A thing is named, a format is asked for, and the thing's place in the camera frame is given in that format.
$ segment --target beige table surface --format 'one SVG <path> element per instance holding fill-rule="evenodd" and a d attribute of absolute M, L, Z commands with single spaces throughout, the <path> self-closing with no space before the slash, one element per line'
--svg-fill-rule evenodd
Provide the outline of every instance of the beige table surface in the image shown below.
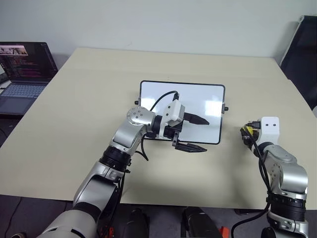
<path fill-rule="evenodd" d="M 145 141 L 134 155 L 122 203 L 263 208 L 258 161 L 240 127 L 280 118 L 280 145 L 309 175 L 307 208 L 317 208 L 316 118 L 270 58 L 78 48 L 0 149 L 0 194 L 72 200 L 134 106 L 142 80 L 223 84 L 229 111 L 221 143 L 205 153 Z"/>

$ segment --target laptop screen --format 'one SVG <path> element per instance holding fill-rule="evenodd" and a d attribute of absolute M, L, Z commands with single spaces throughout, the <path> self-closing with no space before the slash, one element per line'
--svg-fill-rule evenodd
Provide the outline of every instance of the laptop screen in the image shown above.
<path fill-rule="evenodd" d="M 58 71 L 45 42 L 0 42 L 0 65 L 11 81 L 49 82 Z"/>

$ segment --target gray robot arm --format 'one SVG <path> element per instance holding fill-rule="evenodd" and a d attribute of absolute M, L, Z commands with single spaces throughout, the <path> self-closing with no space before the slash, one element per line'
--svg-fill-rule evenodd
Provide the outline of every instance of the gray robot arm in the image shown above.
<path fill-rule="evenodd" d="M 196 124 L 209 124 L 196 115 L 185 113 L 185 107 L 177 99 L 166 106 L 163 116 L 158 116 L 143 107 L 132 108 L 103 156 L 94 164 L 79 186 L 74 196 L 73 208 L 60 214 L 38 238 L 94 238 L 97 220 L 112 195 L 117 192 L 116 183 L 129 172 L 126 167 L 131 164 L 131 156 L 143 136 L 175 138 L 173 146 L 176 149 L 189 152 L 206 151 L 196 145 L 179 143 L 178 135 L 182 129 L 182 122 L 188 117 L 198 120 Z"/>
<path fill-rule="evenodd" d="M 267 173 L 270 175 L 267 213 L 269 228 L 262 238 L 308 238 L 308 222 L 305 220 L 308 177 L 305 169 L 297 164 L 295 156 L 277 145 L 279 119 L 263 117 L 251 121 L 247 128 L 255 137 Z M 257 155 L 247 135 L 242 133 L 245 144 Z"/>

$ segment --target black cable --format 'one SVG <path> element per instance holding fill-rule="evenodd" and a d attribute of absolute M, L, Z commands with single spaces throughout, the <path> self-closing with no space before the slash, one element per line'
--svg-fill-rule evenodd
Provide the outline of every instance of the black cable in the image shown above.
<path fill-rule="evenodd" d="M 118 208 L 118 205 L 120 204 L 120 200 L 121 200 L 121 196 L 122 196 L 122 192 L 123 192 L 124 177 L 125 177 L 125 173 L 124 173 L 124 175 L 123 175 L 123 177 L 122 177 L 122 179 L 121 179 L 121 183 L 118 184 L 118 188 L 120 187 L 119 195 L 118 195 L 118 200 L 117 200 L 117 202 L 116 202 L 116 204 L 115 204 L 115 207 L 114 207 L 114 210 L 113 210 L 113 212 L 112 212 L 110 221 L 109 221 L 109 223 L 108 223 L 108 229 L 109 229 L 109 228 L 111 227 L 111 225 L 112 225 L 112 222 L 113 222 L 113 219 L 114 219 L 114 214 L 115 214 L 115 212 L 116 212 L 116 210 L 117 210 L 117 208 Z"/>
<path fill-rule="evenodd" d="M 251 139 L 252 141 L 252 144 L 254 145 L 254 149 L 256 150 L 258 156 L 259 156 L 259 170 L 260 170 L 260 174 L 261 174 L 261 177 L 266 185 L 266 188 L 267 188 L 267 192 L 268 193 L 271 193 L 271 188 L 270 188 L 270 184 L 269 184 L 269 179 L 268 179 L 268 175 L 267 175 L 267 171 L 266 171 L 266 167 L 265 167 L 265 164 L 264 164 L 264 158 L 266 158 L 266 155 L 267 153 L 265 153 L 265 156 L 264 158 L 262 157 L 261 153 L 260 153 L 260 150 L 259 150 L 259 147 L 256 143 L 256 140 L 254 139 L 254 137 L 250 134 L 250 132 L 248 131 L 247 129 L 247 126 L 244 125 L 243 129 L 245 130 L 245 132 L 248 134 L 249 138 Z M 245 219 L 245 220 L 242 220 L 240 222 L 237 222 L 236 224 L 234 224 L 231 228 L 231 238 L 234 238 L 234 230 L 241 224 L 244 224 L 244 223 L 247 223 L 247 222 L 251 222 L 251 221 L 254 221 L 258 218 L 260 218 L 261 216 L 263 216 L 269 209 L 271 203 L 268 201 L 266 203 L 266 206 L 264 208 L 263 211 L 261 211 L 259 214 L 251 217 L 251 218 L 248 218 L 248 219 Z"/>
<path fill-rule="evenodd" d="M 13 218 L 13 216 L 14 216 L 16 210 L 18 210 L 18 207 L 19 207 L 21 201 L 22 201 L 22 197 L 20 197 L 20 200 L 19 200 L 18 204 L 16 205 L 16 207 L 15 207 L 15 209 L 14 209 L 12 215 L 11 215 L 11 218 L 10 218 L 9 224 L 8 224 L 8 227 L 6 228 L 5 233 L 4 233 L 4 238 L 6 238 L 6 234 L 8 233 L 9 228 L 10 228 L 10 226 L 11 226 L 12 218 Z"/>
<path fill-rule="evenodd" d="M 6 138 L 8 138 L 6 132 L 3 129 L 0 128 L 0 131 L 2 131 L 2 133 L 6 136 Z"/>
<path fill-rule="evenodd" d="M 144 145 L 143 145 L 145 136 L 146 136 L 146 134 L 144 134 L 144 135 L 142 136 L 142 139 L 141 139 L 141 151 L 142 151 L 142 153 L 143 153 L 144 159 L 146 159 L 147 161 L 149 161 L 149 158 L 147 157 L 147 154 L 146 154 L 145 151 L 144 151 Z"/>
<path fill-rule="evenodd" d="M 259 163 L 261 164 L 261 167 L 262 167 L 262 170 L 260 169 L 260 174 L 261 174 L 261 177 L 266 185 L 266 188 L 267 190 L 270 192 L 271 191 L 271 188 L 270 188 L 270 185 L 269 185 L 269 179 L 268 179 L 268 175 L 267 175 L 267 171 L 266 171 L 266 167 L 265 167 L 265 164 L 264 164 L 264 161 L 263 161 L 263 158 L 261 156 L 261 153 L 260 153 L 260 150 L 258 148 L 258 145 L 256 143 L 256 140 L 254 139 L 254 137 L 250 134 L 250 132 L 248 131 L 246 125 L 243 127 L 245 132 L 248 134 L 249 138 L 251 139 L 251 142 L 252 144 L 254 145 L 254 149 L 256 150 L 257 154 L 259 155 Z"/>
<path fill-rule="evenodd" d="M 270 207 L 271 203 L 268 202 L 266 204 L 266 207 L 264 208 L 263 211 L 261 211 L 259 214 L 253 216 L 253 217 L 250 217 L 248 219 L 245 219 L 245 220 L 242 220 L 240 222 L 237 222 L 236 224 L 233 225 L 233 227 L 231 228 L 231 238 L 234 238 L 234 235 L 233 235 L 233 232 L 234 232 L 234 229 L 237 228 L 237 226 L 241 225 L 241 224 L 244 224 L 244 223 L 247 223 L 247 222 L 251 222 L 251 221 L 254 221 L 258 218 L 260 218 L 261 216 L 263 216 L 267 211 L 268 211 L 268 208 Z"/>
<path fill-rule="evenodd" d="M 165 96 L 167 96 L 167 95 L 169 95 L 169 94 L 172 94 L 172 93 L 175 93 L 175 94 L 178 95 L 178 92 L 177 92 L 177 91 L 170 91 L 170 92 L 168 92 L 168 93 L 164 93 L 164 94 L 163 94 L 162 96 L 160 96 L 159 99 L 157 99 L 157 101 L 153 104 L 153 106 L 151 107 L 150 111 L 152 111 L 152 110 L 155 108 L 155 106 L 159 103 L 159 101 L 160 101 L 163 97 L 165 97 Z"/>
<path fill-rule="evenodd" d="M 146 154 L 145 151 L 144 151 L 144 145 L 143 145 L 145 136 L 146 136 L 146 134 L 144 134 L 144 135 L 142 136 L 142 139 L 141 139 L 141 151 L 142 151 L 142 152 L 136 150 L 135 153 L 142 155 L 143 158 L 146 159 L 146 161 L 149 161 L 149 158 L 148 158 L 147 154 Z"/>

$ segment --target gray floor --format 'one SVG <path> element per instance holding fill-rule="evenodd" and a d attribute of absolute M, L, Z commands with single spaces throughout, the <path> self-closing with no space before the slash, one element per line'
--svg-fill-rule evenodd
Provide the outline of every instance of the gray floor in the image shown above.
<path fill-rule="evenodd" d="M 19 197 L 0 195 L 0 237 L 8 226 L 9 219 L 19 202 Z M 120 237 L 123 226 L 130 212 L 141 208 L 150 217 L 151 238 L 180 238 L 180 221 L 183 207 L 176 206 L 135 206 L 121 204 L 114 220 L 115 234 Z M 64 209 L 71 208 L 71 202 L 49 199 L 23 198 L 13 216 L 7 238 L 17 232 L 25 232 L 28 238 L 38 236 L 46 226 L 52 222 Z M 232 225 L 250 215 L 238 216 L 232 209 L 202 208 L 217 224 L 218 227 Z M 307 220 L 310 223 L 310 238 L 317 238 L 317 210 L 307 211 Z M 267 226 L 265 217 L 244 224 L 236 229 L 235 238 L 260 238 L 261 231 Z"/>

